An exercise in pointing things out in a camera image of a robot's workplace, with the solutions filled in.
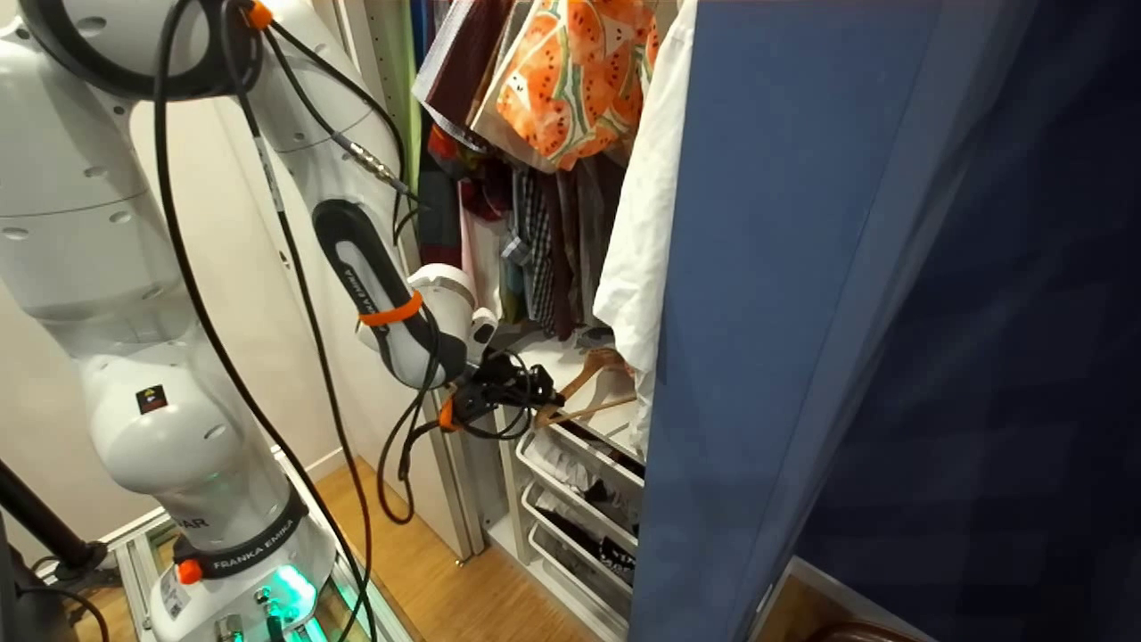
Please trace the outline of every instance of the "wardrobe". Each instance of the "wardrobe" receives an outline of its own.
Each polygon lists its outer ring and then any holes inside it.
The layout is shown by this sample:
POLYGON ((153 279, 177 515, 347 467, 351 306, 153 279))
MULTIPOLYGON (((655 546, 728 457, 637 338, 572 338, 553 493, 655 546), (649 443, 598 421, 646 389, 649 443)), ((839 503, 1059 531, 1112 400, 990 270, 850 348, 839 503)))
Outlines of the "wardrobe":
MULTIPOLYGON (((1139 195, 1124 168, 1139 162, 1139 12, 696 12, 649 448, 613 443, 625 411, 548 430, 636 496, 636 518, 559 496, 522 443, 498 448, 507 515, 493 541, 604 637, 755 637, 803 561, 931 637, 1078 634, 1091 619, 1118 637, 1127 614, 1078 596, 1133 577, 1129 534, 1105 549, 1118 575, 1093 554, 1100 528, 1133 531, 1116 515, 1129 503, 1081 496, 1139 479, 1129 464, 1099 470, 1133 446, 1139 195), (1041 391, 1057 408, 1008 391, 1021 377, 1057 384, 1041 391), (542 496, 587 522, 595 549, 548 541, 559 522, 542 496)), ((580 367, 523 358, 562 382, 580 367)))

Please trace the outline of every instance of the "drawer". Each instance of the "drawer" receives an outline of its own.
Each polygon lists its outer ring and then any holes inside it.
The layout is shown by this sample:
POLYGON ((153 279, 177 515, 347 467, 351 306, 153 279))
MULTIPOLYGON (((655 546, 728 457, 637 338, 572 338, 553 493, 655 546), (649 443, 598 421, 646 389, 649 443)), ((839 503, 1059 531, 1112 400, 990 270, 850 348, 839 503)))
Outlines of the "drawer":
POLYGON ((604 476, 613 476, 619 479, 619 484, 646 493, 646 467, 604 443, 598 436, 593 436, 587 428, 575 421, 553 421, 548 436, 557 436, 557 443, 579 460, 598 464, 604 476))
POLYGON ((598 561, 598 567, 613 577, 613 586, 625 586, 625 587, 636 586, 636 549, 613 537, 625 531, 613 531, 611 522, 583 518, 580 510, 568 505, 562 496, 535 483, 523 489, 522 503, 542 528, 559 531, 583 556, 598 561))
POLYGON ((535 522, 528 546, 568 580, 575 586, 593 606, 611 614, 611 619, 632 617, 632 587, 605 577, 598 561, 593 561, 583 549, 568 541, 559 531, 535 522))
POLYGON ((605 537, 613 537, 619 549, 637 554, 637 510, 641 510, 641 489, 625 483, 619 476, 605 476, 605 467, 598 460, 575 460, 587 467, 587 476, 595 476, 605 489, 605 503, 593 503, 583 493, 579 493, 568 479, 557 479, 542 457, 530 448, 535 436, 528 436, 516 446, 516 460, 542 483, 544 493, 553 493, 568 510, 575 510, 575 518, 580 518, 587 528, 604 531, 605 537))

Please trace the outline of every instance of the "white garment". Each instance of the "white garment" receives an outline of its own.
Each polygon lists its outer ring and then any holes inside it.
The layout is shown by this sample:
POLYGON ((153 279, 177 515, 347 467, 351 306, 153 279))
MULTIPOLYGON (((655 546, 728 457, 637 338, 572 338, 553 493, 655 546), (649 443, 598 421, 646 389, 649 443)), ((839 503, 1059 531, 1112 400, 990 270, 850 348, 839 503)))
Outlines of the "white garment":
POLYGON ((613 328, 618 353, 637 372, 646 408, 668 298, 696 15, 700 0, 683 0, 658 46, 595 295, 595 319, 613 328))

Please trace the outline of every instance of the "green light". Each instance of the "green light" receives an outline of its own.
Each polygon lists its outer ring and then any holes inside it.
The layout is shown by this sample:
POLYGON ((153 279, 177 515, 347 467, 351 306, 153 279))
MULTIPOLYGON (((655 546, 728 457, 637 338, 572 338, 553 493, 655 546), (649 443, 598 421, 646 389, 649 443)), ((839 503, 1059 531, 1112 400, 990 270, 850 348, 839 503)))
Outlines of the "green light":
POLYGON ((278 567, 260 596, 263 614, 286 619, 288 629, 308 619, 316 606, 316 587, 295 567, 278 567))

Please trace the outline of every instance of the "wooden floor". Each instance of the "wooden floor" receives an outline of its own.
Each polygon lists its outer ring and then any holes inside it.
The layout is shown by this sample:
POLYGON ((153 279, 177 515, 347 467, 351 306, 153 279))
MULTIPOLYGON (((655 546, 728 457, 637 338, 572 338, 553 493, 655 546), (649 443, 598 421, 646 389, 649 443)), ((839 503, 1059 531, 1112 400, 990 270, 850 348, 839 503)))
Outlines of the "wooden floor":
MULTIPOLYGON (((351 470, 321 483, 321 496, 347 537, 365 549, 361 515, 351 470)), ((374 580, 402 614, 414 637, 427 642, 580 642, 593 637, 557 599, 544 596, 509 556, 487 549, 472 562, 455 556, 421 523, 390 523, 372 496, 374 515, 374 580)), ((119 587, 93 591, 113 642, 133 642, 128 609, 119 587)), ((101 642, 93 617, 80 619, 81 642, 101 642)))

